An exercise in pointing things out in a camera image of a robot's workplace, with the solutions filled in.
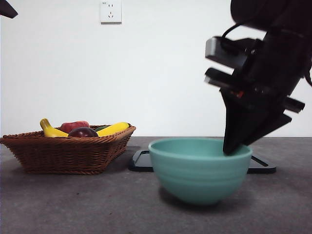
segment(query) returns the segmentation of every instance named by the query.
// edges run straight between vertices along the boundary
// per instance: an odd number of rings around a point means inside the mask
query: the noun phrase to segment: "ceramic bowl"
[[[149,144],[151,162],[161,185],[180,200],[211,205],[228,197],[242,184],[252,155],[241,145],[223,153],[223,140],[173,137]]]

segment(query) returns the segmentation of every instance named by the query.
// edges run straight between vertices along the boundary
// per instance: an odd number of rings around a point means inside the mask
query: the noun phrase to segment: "plastic banana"
[[[68,137],[68,133],[52,127],[46,118],[40,120],[40,126],[43,129],[45,137]]]
[[[129,128],[129,124],[125,122],[115,123],[107,128],[97,131],[99,137],[112,135]]]

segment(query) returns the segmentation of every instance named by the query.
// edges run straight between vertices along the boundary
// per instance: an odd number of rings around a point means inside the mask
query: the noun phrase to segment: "bowl rim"
[[[177,158],[177,159],[181,159],[181,160],[202,160],[202,161],[217,161],[217,160],[236,160],[236,159],[240,159],[240,158],[245,158],[248,157],[253,154],[253,150],[251,147],[247,146],[247,145],[243,145],[241,144],[240,147],[246,148],[248,150],[248,152],[240,154],[240,155],[228,155],[226,157],[202,157],[202,156],[188,156],[185,155],[185,157],[181,158],[179,156],[179,154],[176,153],[171,153],[171,152],[165,152],[165,151],[161,151],[158,149],[155,149],[153,147],[154,144],[159,143],[159,142],[166,142],[166,141],[176,141],[176,140],[206,140],[206,141],[223,141],[223,139],[215,139],[215,138],[209,138],[209,137],[168,137],[168,138],[162,138],[162,139],[158,139],[158,140],[154,140],[152,142],[149,143],[148,145],[148,149],[150,152],[155,152],[156,154],[165,156],[165,157],[171,157],[171,158]]]

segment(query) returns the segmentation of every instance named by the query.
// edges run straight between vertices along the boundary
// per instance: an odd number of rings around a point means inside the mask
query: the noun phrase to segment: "gray table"
[[[312,138],[263,138],[254,152],[277,165],[248,174],[212,207],[184,204],[154,173],[128,161],[157,137],[133,137],[100,175],[28,175],[1,149],[2,234],[311,234]]]

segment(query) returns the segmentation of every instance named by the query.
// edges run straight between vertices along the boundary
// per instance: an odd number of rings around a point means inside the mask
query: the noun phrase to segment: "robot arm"
[[[206,58],[234,68],[232,75],[209,68],[205,79],[221,88],[226,106],[224,153],[289,123],[285,109],[304,108],[290,95],[300,78],[311,84],[311,8],[309,0],[232,0],[236,26],[266,31],[264,39],[233,41],[224,35],[207,41]]]
[[[0,15],[14,18],[18,15],[16,10],[6,1],[6,0],[0,0]]]

